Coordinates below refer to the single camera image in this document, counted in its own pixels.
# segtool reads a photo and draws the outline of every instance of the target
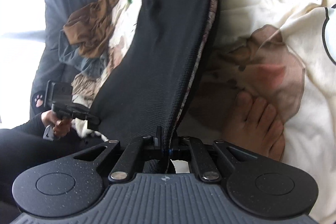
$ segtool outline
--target silver screw head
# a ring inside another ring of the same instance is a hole
[[[111,178],[115,180],[122,180],[127,178],[127,173],[122,171],[113,172]]]
[[[205,180],[209,180],[209,181],[216,180],[219,178],[219,174],[217,172],[209,171],[209,172],[205,172],[202,175],[202,178]]]

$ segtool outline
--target black outline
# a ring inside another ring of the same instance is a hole
[[[325,7],[325,21],[323,23],[323,27],[322,27],[322,42],[323,42],[323,47],[325,52],[327,53],[330,61],[336,66],[336,62],[335,60],[331,57],[328,48],[327,48],[327,44],[326,44],[326,38],[325,38],[325,31],[326,31],[326,25],[329,21],[329,14],[328,14],[328,8]]]

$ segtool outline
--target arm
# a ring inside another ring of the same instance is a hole
[[[41,114],[42,113],[37,114],[32,119],[30,119],[28,122],[14,129],[21,131],[21,132],[31,134],[31,135],[42,137],[44,130],[45,130],[45,126],[41,120]]]
[[[28,122],[16,127],[15,129],[21,132],[43,137],[44,130],[47,125],[53,126],[54,134],[57,137],[64,137],[71,128],[71,119],[59,120],[56,114],[52,111],[46,111],[37,114]]]

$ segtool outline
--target brown cloth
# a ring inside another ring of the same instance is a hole
[[[111,24],[112,9],[119,0],[98,0],[73,12],[63,31],[69,43],[82,43],[79,55],[97,58],[107,50],[109,39],[113,34]]]

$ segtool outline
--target ribbed plastic surface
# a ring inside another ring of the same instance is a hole
[[[313,224],[316,222],[308,216],[270,221],[248,215],[232,205],[218,185],[201,183],[193,174],[137,174],[129,183],[112,185],[96,206],[80,215],[46,220],[22,214],[13,223]]]

